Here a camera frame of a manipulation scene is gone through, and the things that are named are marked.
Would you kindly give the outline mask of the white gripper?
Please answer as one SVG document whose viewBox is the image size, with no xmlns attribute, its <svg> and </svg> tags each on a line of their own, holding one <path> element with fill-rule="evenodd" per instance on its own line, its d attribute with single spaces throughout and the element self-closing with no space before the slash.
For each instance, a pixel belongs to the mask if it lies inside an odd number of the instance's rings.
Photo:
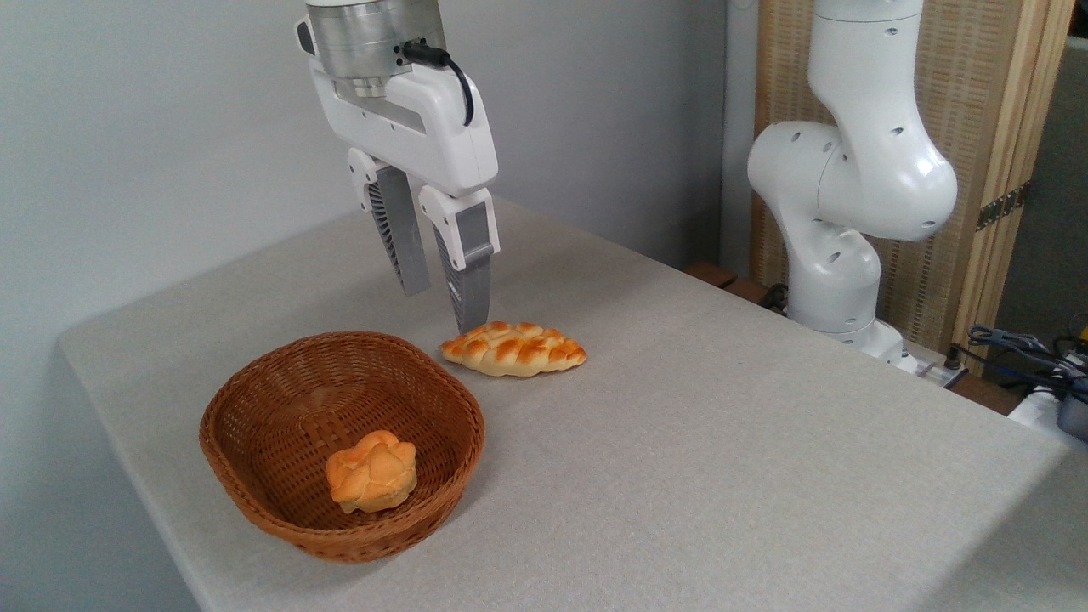
<svg viewBox="0 0 1088 612">
<path fill-rule="evenodd" d="M 317 59 L 309 66 L 331 128 L 354 147 L 348 151 L 354 188 L 405 295 L 430 286 L 408 173 L 430 184 L 421 187 L 420 205 L 438 243 L 458 332 L 486 325 L 490 259 L 500 252 L 500 238 L 485 187 L 497 178 L 498 164 L 477 87 L 470 87 L 474 113 L 466 125 L 462 85 L 452 71 L 416 65 L 386 82 L 383 97 L 364 98 L 331 78 Z"/>
</svg>

